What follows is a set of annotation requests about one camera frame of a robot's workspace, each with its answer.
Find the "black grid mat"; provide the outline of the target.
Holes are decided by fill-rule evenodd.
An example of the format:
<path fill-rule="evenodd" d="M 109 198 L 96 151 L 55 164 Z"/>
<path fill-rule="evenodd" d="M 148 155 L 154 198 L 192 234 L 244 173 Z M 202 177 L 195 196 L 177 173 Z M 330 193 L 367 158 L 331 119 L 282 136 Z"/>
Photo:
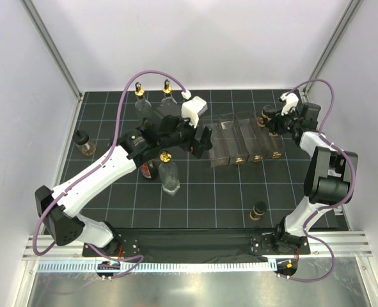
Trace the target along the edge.
<path fill-rule="evenodd" d="M 261 112 L 279 108 L 288 90 L 192 90 L 209 103 L 202 116 L 212 118 L 232 111 Z M 97 146 L 87 157 L 72 143 L 60 183 L 74 177 L 108 149 L 114 134 L 121 91 L 87 92 L 75 128 L 85 130 Z M 271 228 L 291 213 L 304 197 L 303 182 L 310 157 L 282 136 L 285 155 L 279 159 L 210 167 L 208 154 L 201 159 L 170 148 L 178 167 L 180 189 L 174 196 L 162 190 L 159 178 L 147 180 L 135 170 L 94 197 L 82 215 L 108 221 L 115 228 Z M 267 212 L 251 220 L 253 206 L 262 201 Z"/>

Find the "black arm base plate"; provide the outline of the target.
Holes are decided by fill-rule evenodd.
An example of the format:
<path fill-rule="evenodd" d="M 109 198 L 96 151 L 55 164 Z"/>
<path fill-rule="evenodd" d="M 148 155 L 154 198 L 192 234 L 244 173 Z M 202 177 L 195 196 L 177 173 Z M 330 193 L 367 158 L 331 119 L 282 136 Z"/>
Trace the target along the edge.
<path fill-rule="evenodd" d="M 273 228 L 118 228 L 125 257 L 146 263 L 234 264 L 310 254 L 308 239 L 280 241 Z"/>

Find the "left aluminium frame post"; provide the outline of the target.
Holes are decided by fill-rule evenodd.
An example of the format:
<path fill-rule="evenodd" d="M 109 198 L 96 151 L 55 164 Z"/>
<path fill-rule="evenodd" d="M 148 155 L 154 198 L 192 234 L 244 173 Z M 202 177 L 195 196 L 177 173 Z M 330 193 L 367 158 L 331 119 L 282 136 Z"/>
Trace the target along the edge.
<path fill-rule="evenodd" d="M 34 27 L 38 31 L 40 38 L 44 42 L 49 54 L 51 55 L 52 59 L 54 60 L 55 64 L 57 65 L 59 71 L 61 72 L 64 80 L 67 82 L 69 88 L 71 89 L 72 93 L 76 97 L 78 101 L 82 100 L 83 93 L 79 89 L 75 79 L 73 78 L 72 74 L 70 73 L 65 60 L 63 59 L 61 53 L 59 52 L 53 37 L 49 33 L 45 22 L 43 21 L 41 15 L 39 14 L 36 6 L 34 5 L 33 1 L 31 0 L 20 0 L 21 5 L 25 9 L 26 13 L 28 14 L 29 18 L 31 19 Z"/>

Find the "empty glass oil bottle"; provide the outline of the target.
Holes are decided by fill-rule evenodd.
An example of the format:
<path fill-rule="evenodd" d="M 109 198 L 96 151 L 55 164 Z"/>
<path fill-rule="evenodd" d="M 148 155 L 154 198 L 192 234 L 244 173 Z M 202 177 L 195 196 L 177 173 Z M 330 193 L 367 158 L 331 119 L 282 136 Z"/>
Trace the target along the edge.
<path fill-rule="evenodd" d="M 176 195 L 180 189 L 178 178 L 178 168 L 172 160 L 172 155 L 167 151 L 160 154 L 161 165 L 159 166 L 159 175 L 161 178 L 162 189 L 170 196 Z"/>

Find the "small black spice jar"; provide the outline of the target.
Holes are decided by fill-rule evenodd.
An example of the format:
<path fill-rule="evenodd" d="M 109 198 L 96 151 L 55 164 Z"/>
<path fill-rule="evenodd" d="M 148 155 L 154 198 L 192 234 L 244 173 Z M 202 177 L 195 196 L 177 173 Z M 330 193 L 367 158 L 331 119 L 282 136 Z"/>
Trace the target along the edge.
<path fill-rule="evenodd" d="M 260 113 L 260 118 L 258 119 L 258 126 L 265 127 L 267 122 L 269 122 L 275 113 L 275 109 L 272 108 L 270 105 L 265 105 L 262 108 Z"/>
<path fill-rule="evenodd" d="M 267 211 L 267 204 L 264 201 L 258 201 L 253 205 L 249 212 L 249 217 L 253 221 L 258 221 Z"/>

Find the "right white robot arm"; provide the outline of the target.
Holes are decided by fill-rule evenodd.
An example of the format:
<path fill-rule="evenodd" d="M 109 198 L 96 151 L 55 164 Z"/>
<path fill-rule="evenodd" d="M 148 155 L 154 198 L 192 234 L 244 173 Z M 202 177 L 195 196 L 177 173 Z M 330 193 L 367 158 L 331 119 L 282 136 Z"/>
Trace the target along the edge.
<path fill-rule="evenodd" d="M 258 124 L 274 136 L 290 133 L 296 145 L 311 158 L 305 179 L 304 197 L 275 227 L 269 242 L 275 253 L 290 254 L 308 243 L 310 228 L 338 203 L 352 198 L 350 188 L 358 155 L 337 149 L 317 130 L 320 106 L 298 102 L 287 113 L 265 106 Z"/>

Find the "dark sauce bottle red label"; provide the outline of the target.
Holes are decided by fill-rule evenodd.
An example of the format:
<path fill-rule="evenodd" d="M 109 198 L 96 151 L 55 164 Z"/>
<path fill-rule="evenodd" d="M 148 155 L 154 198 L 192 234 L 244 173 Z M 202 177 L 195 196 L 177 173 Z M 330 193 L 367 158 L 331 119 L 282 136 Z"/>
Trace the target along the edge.
<path fill-rule="evenodd" d="M 155 180 L 158 177 L 158 168 L 154 160 L 148 161 L 140 166 L 143 177 L 147 180 Z"/>

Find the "round amber sauce bottle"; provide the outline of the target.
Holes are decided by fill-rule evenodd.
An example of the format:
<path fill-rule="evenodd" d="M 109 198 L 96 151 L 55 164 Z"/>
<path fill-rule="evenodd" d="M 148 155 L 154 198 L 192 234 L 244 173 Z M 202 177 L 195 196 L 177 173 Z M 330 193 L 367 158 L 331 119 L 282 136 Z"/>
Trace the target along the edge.
<path fill-rule="evenodd" d="M 96 151 L 95 143 L 84 130 L 75 130 L 72 136 L 72 141 L 85 156 L 92 156 Z"/>

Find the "aluminium frame post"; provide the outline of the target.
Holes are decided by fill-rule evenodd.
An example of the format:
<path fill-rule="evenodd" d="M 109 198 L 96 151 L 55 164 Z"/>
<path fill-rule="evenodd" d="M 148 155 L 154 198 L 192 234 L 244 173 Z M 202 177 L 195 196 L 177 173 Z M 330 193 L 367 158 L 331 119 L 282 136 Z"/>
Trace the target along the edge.
<path fill-rule="evenodd" d="M 71 89 L 72 93 L 76 97 L 78 101 L 82 100 L 83 93 L 79 89 L 75 79 L 73 78 L 72 74 L 70 73 L 65 60 L 63 59 L 61 53 L 59 52 L 53 37 L 49 33 L 45 22 L 43 21 L 41 15 L 39 14 L 36 6 L 34 5 L 33 1 L 31 0 L 20 0 L 21 5 L 25 9 L 26 13 L 28 14 L 29 18 L 31 19 L 34 27 L 38 31 L 40 38 L 44 42 L 49 54 L 51 55 L 52 59 L 54 60 L 55 64 L 57 65 L 59 71 L 61 72 L 64 80 L 67 82 L 69 88 Z"/>
<path fill-rule="evenodd" d="M 350 0 L 344 9 L 342 16 L 339 18 L 326 46 L 324 47 L 319 59 L 317 60 L 309 79 L 318 79 L 327 62 L 336 50 L 340 40 L 343 38 L 349 24 L 357 14 L 363 0 Z"/>

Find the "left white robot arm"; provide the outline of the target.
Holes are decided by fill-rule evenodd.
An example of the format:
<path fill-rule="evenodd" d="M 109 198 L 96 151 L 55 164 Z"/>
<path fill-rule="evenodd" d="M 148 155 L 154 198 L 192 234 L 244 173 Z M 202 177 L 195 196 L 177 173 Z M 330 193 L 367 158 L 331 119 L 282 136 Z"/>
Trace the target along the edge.
<path fill-rule="evenodd" d="M 199 159 L 212 148 L 210 128 L 203 128 L 196 139 L 197 128 L 188 118 L 167 115 L 160 125 L 145 120 L 140 127 L 126 131 L 114 140 L 110 149 L 75 177 L 49 189 L 35 192 L 40 223 L 44 224 L 57 246 L 80 241 L 99 255 L 115 256 L 122 240 L 106 221 L 95 221 L 81 214 L 98 194 L 121 177 L 132 173 L 174 146 Z"/>

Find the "glass oil bottle back left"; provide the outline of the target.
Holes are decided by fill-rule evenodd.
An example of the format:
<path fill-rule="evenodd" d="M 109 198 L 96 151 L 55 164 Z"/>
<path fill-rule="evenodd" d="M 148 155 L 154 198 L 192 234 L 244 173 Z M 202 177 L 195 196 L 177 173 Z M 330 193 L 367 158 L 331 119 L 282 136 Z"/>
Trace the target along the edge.
<path fill-rule="evenodd" d="M 135 84 L 135 96 L 135 108 L 139 120 L 139 126 L 141 129 L 145 129 L 152 118 L 153 109 L 151 103 L 146 99 L 145 91 L 139 82 Z"/>

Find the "right aluminium frame post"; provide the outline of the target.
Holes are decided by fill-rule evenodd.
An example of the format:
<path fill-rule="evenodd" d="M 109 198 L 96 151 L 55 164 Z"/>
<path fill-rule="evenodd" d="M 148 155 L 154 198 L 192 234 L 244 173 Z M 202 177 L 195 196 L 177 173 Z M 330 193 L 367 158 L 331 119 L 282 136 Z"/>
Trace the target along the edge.
<path fill-rule="evenodd" d="M 343 38 L 349 24 L 357 14 L 363 0 L 350 0 L 344 9 L 342 16 L 339 18 L 326 46 L 324 47 L 319 59 L 317 60 L 309 79 L 318 79 L 327 62 L 336 50 L 340 40 Z"/>

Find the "aluminium front rail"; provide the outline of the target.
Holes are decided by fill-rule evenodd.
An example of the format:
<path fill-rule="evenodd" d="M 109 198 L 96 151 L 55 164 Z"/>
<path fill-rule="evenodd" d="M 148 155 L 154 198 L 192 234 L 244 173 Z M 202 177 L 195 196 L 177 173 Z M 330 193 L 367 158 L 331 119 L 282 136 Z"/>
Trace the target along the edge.
<path fill-rule="evenodd" d="M 240 263 L 262 258 L 369 257 L 364 232 L 313 232 L 298 250 L 273 249 L 261 229 L 120 228 L 126 257 L 142 254 L 149 263 Z"/>

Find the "glass oil bottle back right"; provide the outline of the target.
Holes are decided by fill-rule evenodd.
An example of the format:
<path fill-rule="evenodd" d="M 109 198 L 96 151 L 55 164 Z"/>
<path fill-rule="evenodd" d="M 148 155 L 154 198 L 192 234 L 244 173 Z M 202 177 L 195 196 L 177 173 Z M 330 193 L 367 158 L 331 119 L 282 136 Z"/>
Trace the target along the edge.
<path fill-rule="evenodd" d="M 166 79 L 164 81 L 164 86 L 163 86 L 163 99 L 161 100 L 161 106 L 164 107 L 164 106 L 176 106 L 177 105 L 177 102 L 176 100 L 174 99 L 173 97 L 173 90 L 172 90 L 172 87 L 170 85 L 170 81 L 169 79 Z"/>

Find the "clear acrylic organizer tray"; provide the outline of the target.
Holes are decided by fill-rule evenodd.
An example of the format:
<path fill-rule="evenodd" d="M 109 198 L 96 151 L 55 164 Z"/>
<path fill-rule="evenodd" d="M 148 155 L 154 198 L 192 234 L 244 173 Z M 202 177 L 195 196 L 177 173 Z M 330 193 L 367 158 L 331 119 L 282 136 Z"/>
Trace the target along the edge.
<path fill-rule="evenodd" d="M 208 151 L 212 168 L 279 159 L 285 152 L 283 139 L 270 136 L 251 111 L 207 116 L 200 127 L 212 131 L 212 148 Z"/>

